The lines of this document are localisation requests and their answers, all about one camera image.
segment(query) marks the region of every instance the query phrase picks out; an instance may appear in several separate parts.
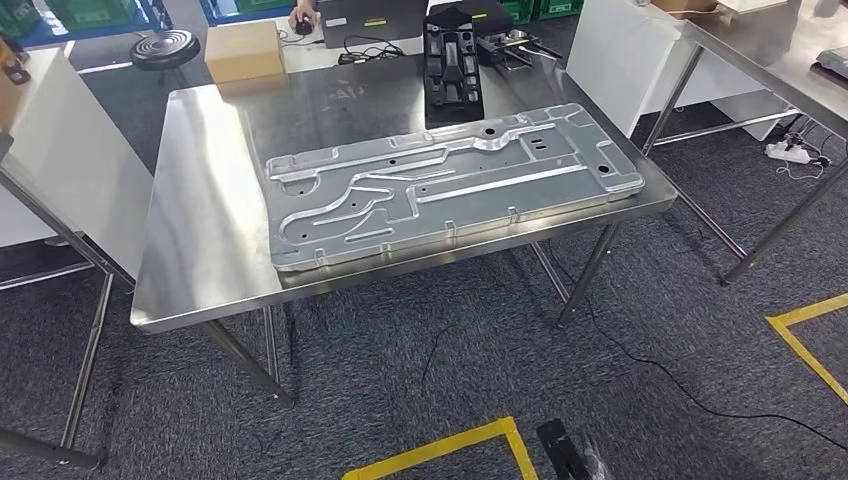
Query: green crate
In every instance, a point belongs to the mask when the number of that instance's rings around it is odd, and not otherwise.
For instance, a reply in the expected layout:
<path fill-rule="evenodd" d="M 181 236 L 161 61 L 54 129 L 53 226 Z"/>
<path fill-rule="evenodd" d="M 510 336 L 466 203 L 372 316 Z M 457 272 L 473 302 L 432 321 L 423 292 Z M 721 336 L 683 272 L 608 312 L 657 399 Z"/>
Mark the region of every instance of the green crate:
<path fill-rule="evenodd" d="M 506 11 L 512 15 L 516 25 L 530 23 L 536 0 L 501 0 Z"/>
<path fill-rule="evenodd" d="M 131 23 L 138 12 L 135 0 L 45 0 L 68 30 L 114 27 Z"/>
<path fill-rule="evenodd" d="M 236 0 L 239 12 L 256 12 L 272 8 L 293 7 L 296 0 Z"/>
<path fill-rule="evenodd" d="M 0 32 L 10 37 L 26 35 L 40 18 L 30 0 L 0 0 Z"/>
<path fill-rule="evenodd" d="M 582 8 L 583 0 L 540 0 L 533 18 L 545 20 L 577 15 Z"/>

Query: cardboard box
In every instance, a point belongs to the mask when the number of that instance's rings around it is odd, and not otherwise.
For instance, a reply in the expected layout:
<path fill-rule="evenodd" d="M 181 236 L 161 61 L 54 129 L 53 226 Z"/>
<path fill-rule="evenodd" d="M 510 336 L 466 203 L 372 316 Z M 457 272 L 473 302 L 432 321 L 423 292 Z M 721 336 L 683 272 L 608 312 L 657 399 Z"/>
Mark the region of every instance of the cardboard box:
<path fill-rule="evenodd" d="M 711 12 L 718 7 L 716 0 L 651 0 L 651 3 L 666 12 L 682 12 L 694 10 L 696 12 Z M 673 13 L 674 18 L 689 18 L 699 16 L 699 13 Z"/>
<path fill-rule="evenodd" d="M 9 131 L 21 101 L 21 89 L 0 71 L 0 130 Z"/>
<path fill-rule="evenodd" d="M 215 83 L 286 73 L 273 20 L 209 28 L 206 66 Z"/>

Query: hand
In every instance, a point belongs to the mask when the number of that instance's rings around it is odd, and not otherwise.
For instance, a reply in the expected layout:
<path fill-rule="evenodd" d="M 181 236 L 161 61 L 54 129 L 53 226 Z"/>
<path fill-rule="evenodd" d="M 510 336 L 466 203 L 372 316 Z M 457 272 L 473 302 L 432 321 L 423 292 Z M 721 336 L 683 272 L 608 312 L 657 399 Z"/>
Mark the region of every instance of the hand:
<path fill-rule="evenodd" d="M 306 20 L 314 26 L 318 21 L 318 14 L 315 13 L 313 1 L 314 0 L 297 0 L 297 6 L 292 9 L 292 13 L 289 15 L 289 26 L 292 27 L 292 30 L 294 30 L 297 22 Z"/>

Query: black stool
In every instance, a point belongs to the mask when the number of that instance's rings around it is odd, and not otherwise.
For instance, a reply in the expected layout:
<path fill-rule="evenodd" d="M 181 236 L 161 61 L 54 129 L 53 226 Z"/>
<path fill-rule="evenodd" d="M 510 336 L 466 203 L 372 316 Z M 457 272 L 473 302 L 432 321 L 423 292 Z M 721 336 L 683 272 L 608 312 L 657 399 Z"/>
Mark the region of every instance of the black stool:
<path fill-rule="evenodd" d="M 180 67 L 200 53 L 200 40 L 185 30 L 165 30 L 142 38 L 130 49 L 130 60 L 139 70 L 162 72 L 160 84 L 164 84 L 165 73 L 172 72 L 180 88 L 188 88 Z"/>

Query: gray carpet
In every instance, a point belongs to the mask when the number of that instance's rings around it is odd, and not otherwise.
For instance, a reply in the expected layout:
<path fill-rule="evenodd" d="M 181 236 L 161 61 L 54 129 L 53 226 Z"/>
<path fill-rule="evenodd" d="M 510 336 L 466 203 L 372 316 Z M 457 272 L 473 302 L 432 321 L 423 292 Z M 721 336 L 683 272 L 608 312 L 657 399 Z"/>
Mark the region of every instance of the gray carpet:
<path fill-rule="evenodd" d="M 530 29 L 567 52 L 575 25 Z M 165 95 L 141 74 L 118 72 L 86 81 L 152 167 Z M 669 131 L 724 120 L 697 106 L 673 115 Z M 836 143 L 831 155 L 842 158 Z M 776 174 L 780 165 L 761 150 L 736 131 L 653 157 L 750 247 L 815 185 Z M 846 200 L 848 185 L 732 288 L 715 282 L 732 257 L 683 205 L 631 222 L 589 289 L 597 323 L 712 408 L 791 415 L 846 443 L 845 405 L 764 318 L 844 293 Z M 576 276 L 599 233 L 546 246 Z M 0 251 L 0 265 L 38 255 Z M 92 271 L 0 292 L 0 424 L 61 435 L 100 281 Z M 79 436 L 80 448 L 109 463 L 88 473 L 0 452 L 0 477 L 331 479 L 505 415 L 516 418 L 543 479 L 555 476 L 534 429 L 551 418 L 591 433 L 619 479 L 842 479 L 848 471 L 848 454 L 795 425 L 699 410 L 662 371 L 600 335 L 586 305 L 567 328 L 554 327 L 561 305 L 526 247 L 278 308 L 281 374 L 298 396 L 291 408 L 197 329 L 142 336 L 128 323 L 130 301 L 120 289 L 113 295 Z M 840 315 L 793 331 L 848 384 Z M 258 315 L 225 324 L 264 361 Z M 392 478 L 519 478 L 508 452 L 493 440 Z"/>

